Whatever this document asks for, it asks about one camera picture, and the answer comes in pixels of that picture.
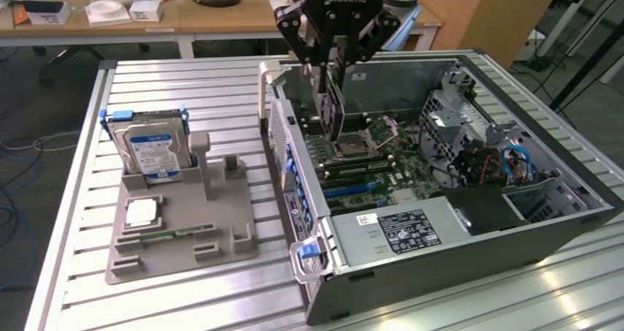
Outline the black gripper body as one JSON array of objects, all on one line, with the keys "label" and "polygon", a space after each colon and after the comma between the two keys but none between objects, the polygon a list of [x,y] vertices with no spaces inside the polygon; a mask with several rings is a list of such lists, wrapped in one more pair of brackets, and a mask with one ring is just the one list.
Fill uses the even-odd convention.
[{"label": "black gripper body", "polygon": [[326,15],[335,12],[339,20],[337,36],[347,35],[351,21],[363,25],[359,39],[377,37],[381,32],[379,14],[383,0],[299,0],[303,15],[307,17],[307,38],[319,39],[326,26]]}]

